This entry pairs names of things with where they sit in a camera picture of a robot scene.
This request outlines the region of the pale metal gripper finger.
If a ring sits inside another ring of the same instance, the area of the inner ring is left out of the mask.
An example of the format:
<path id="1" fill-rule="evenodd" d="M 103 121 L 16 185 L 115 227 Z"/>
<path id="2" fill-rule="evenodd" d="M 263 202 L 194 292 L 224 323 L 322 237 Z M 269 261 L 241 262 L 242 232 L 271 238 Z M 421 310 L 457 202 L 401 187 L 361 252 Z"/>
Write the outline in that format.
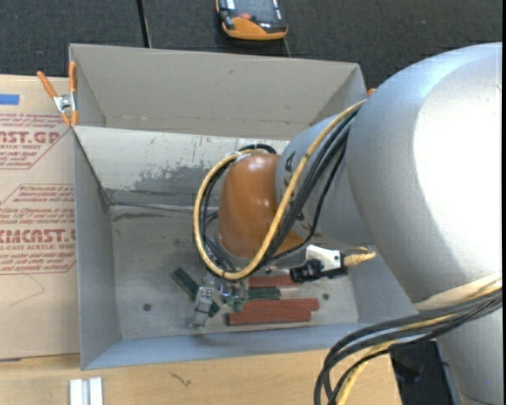
<path id="1" fill-rule="evenodd" d="M 193 312 L 189 321 L 190 328 L 206 326 L 213 306 L 213 289 L 206 286 L 200 286 L 196 292 L 196 298 L 193 305 Z"/>

